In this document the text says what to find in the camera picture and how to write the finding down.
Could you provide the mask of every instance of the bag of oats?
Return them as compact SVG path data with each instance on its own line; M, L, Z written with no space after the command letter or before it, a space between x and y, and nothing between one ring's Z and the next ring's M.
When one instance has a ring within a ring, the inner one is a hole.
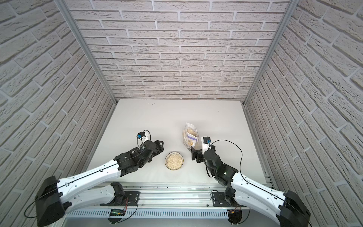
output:
M194 147L198 140L197 128L194 125L185 122L185 129L183 130L184 146L190 151L190 147Z

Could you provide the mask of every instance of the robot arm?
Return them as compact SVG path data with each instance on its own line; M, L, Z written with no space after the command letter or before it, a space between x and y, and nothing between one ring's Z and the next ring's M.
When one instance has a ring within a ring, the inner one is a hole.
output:
M88 189L135 172L164 150L163 141L152 142L144 132L138 134L137 140L142 142L140 147L122 153L92 170L59 180L55 176L45 179L35 197L38 226L47 226L65 213L89 205L121 205L125 201L125 193L118 182L103 188Z
M205 144L210 143L209 137L203 139L203 149L194 152L197 157L198 152L203 152L203 162L208 171L221 185L227 186L224 196L230 206L239 204L250 207L280 226L308 226L310 212L296 193L277 191L247 178L237 169L223 163L215 152L215 146Z

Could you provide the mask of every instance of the brick wall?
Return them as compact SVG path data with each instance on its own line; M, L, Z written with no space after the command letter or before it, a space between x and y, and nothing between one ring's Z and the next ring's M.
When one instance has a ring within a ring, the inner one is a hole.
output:
M1 2L0 226L32 226L39 184L82 171L113 105L53 1Z
M280 190L363 224L363 1L300 0L247 111Z
M288 0L68 0L117 99L245 95Z

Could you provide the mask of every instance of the white table surface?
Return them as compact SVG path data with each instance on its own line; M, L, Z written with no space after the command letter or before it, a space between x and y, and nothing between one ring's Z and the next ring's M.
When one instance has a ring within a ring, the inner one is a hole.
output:
M147 129L152 141L164 141L164 151L144 167L117 181L215 184L216 180L208 177L204 163L192 161L190 151L183 144L185 122L196 126L200 138L209 136L212 142L227 139L237 144L243 151L242 173L266 184L239 101L121 99L88 170L137 147L137 134ZM239 169L241 152L235 145L227 141L218 141L214 145L222 162ZM164 163L166 155L172 151L181 153L184 158L182 167L175 171L167 169Z

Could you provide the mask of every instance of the bowl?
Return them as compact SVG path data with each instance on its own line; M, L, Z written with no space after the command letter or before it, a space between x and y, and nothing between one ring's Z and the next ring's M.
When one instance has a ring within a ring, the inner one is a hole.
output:
M165 158L165 166L170 170L179 169L184 163L184 158L179 152L170 152Z

